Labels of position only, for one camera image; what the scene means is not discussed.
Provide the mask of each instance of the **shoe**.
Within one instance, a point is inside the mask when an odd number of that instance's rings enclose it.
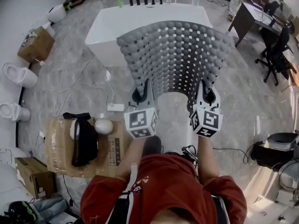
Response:
[[[148,137],[144,143],[142,157],[151,154],[161,154],[161,140],[158,136]]]
[[[233,19],[234,19],[234,16],[231,15],[231,14],[229,14],[229,15],[228,15],[228,20],[229,20],[229,21],[233,21]]]

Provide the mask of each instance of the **green bottle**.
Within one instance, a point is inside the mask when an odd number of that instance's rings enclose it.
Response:
[[[117,1],[117,4],[118,4],[119,7],[122,7],[122,6],[123,6],[123,2],[122,2],[122,0],[116,0],[116,1]]]

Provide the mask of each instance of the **gray curved panel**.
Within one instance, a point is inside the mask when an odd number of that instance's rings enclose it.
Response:
[[[161,21],[117,38],[140,95],[147,79],[157,99],[166,92],[188,97],[192,112],[202,79],[208,93],[234,47],[233,40],[206,26],[185,21]]]

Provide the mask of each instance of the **power strip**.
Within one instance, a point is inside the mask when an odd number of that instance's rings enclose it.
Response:
[[[125,105],[124,104],[113,104],[113,103],[110,103],[110,104],[108,104],[107,109],[108,109],[108,111],[119,111],[119,112],[123,112],[125,110]]]

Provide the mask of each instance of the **speckled floor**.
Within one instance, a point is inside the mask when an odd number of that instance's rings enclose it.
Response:
[[[191,0],[177,0],[178,3],[191,3]],[[214,29],[226,32],[230,23],[227,21],[228,7],[219,6],[207,0],[200,0],[200,5],[207,12]],[[38,139],[40,131],[45,130],[48,118],[55,117],[57,94],[66,90],[78,77],[83,66],[92,56],[85,45],[85,38],[96,15],[101,9],[116,6],[116,0],[86,0],[83,5],[73,9],[65,19],[55,24],[56,32],[54,47],[46,64],[40,67],[33,65],[32,70],[38,76],[38,83],[24,92],[23,106],[31,110],[31,119],[19,125],[19,147],[26,153],[30,151],[43,162],[46,162],[45,146]],[[274,86],[270,76],[268,83],[263,82],[267,70],[254,60],[263,50],[262,43],[253,40],[250,34],[233,52],[227,67],[224,67],[215,87],[221,97],[221,110],[224,116],[221,131],[213,138],[214,147],[239,148],[244,151],[256,140],[265,141],[266,137],[275,132],[291,132],[292,109],[289,90],[281,93],[286,87],[281,75],[280,84]],[[133,80],[127,68],[109,68],[107,71],[115,91],[116,103],[123,103],[133,86]],[[83,83],[101,86],[108,92],[108,102],[112,97],[101,64],[94,57],[86,66],[80,79]],[[58,96],[62,103],[66,93]],[[90,112],[91,116],[108,119],[122,119],[122,113],[107,112],[105,107],[106,94],[101,89],[94,89],[85,84],[75,84],[68,94],[62,112]],[[195,144],[196,137],[187,135],[189,125],[186,110],[186,97],[179,93],[167,93],[158,99],[160,119],[157,135],[161,137],[165,151],[180,152],[187,140]],[[231,175],[242,189],[245,189],[258,169],[255,162],[243,164],[243,154],[236,151],[215,150],[222,175]],[[65,177],[78,213],[80,198],[90,179]],[[57,175],[59,192],[69,200],[61,175]]]

